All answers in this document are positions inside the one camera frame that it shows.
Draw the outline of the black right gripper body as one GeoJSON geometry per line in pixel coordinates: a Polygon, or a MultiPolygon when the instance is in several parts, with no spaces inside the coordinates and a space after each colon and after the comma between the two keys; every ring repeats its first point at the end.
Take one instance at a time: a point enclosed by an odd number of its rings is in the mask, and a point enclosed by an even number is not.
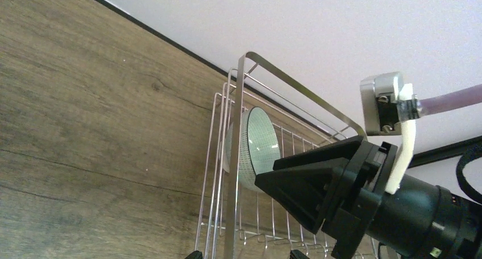
{"type": "Polygon", "coordinates": [[[322,148],[332,167],[332,180],[320,206],[321,231],[335,239],[334,258],[351,258],[381,205],[398,147],[383,142],[343,140],[322,148]]]}

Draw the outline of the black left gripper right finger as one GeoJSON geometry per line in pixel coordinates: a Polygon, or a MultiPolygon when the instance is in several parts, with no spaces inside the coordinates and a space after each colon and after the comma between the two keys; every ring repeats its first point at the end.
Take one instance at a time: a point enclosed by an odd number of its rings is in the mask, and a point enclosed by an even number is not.
{"type": "Polygon", "coordinates": [[[292,249],[289,253],[289,259],[309,259],[309,257],[300,250],[292,249]]]}

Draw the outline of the pale green glass bowl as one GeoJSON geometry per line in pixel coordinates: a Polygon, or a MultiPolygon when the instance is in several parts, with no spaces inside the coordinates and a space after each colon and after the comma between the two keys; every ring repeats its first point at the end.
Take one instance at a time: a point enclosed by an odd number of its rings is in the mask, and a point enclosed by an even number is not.
{"type": "Polygon", "coordinates": [[[239,183],[260,193],[262,190],[255,185],[256,176],[271,172],[274,162],[281,158],[275,128],[261,107],[242,113],[239,145],[239,183]]]}

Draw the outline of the metal wire dish rack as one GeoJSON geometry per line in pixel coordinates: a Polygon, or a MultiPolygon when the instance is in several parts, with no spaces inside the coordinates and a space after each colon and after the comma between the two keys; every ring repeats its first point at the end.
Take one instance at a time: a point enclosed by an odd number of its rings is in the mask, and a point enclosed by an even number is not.
{"type": "Polygon", "coordinates": [[[366,131],[255,52],[213,99],[193,258],[377,258],[367,235],[379,205],[383,149],[366,131]],[[305,123],[250,93],[262,68],[313,101],[342,129],[305,123]]]}

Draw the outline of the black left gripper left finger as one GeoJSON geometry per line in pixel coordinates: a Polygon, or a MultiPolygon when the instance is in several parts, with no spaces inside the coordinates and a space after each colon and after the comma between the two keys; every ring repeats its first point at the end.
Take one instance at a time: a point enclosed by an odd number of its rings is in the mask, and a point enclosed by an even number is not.
{"type": "Polygon", "coordinates": [[[203,253],[201,251],[195,250],[188,254],[185,259],[203,259],[203,253]]]}

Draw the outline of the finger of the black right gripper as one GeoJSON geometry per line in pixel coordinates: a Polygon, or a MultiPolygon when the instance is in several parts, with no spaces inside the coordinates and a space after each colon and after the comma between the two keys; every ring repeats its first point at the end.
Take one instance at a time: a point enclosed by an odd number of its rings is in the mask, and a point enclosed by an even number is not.
{"type": "Polygon", "coordinates": [[[363,141],[364,138],[362,136],[354,136],[310,151],[284,157],[274,162],[273,170],[276,171],[303,166],[336,158],[350,159],[361,146],[363,141]]]}
{"type": "Polygon", "coordinates": [[[316,234],[323,222],[323,203],[334,173],[342,172],[348,160],[336,158],[256,176],[255,185],[277,201],[303,228],[316,234]]]}

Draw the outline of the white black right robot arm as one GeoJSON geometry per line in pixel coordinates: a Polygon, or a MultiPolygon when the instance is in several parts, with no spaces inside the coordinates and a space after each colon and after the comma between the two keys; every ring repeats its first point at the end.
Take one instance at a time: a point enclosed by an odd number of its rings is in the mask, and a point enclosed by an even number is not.
{"type": "Polygon", "coordinates": [[[397,147],[354,136],[276,160],[255,184],[351,258],[366,235],[402,258],[480,258],[481,205],[409,175],[385,191],[397,147]]]}

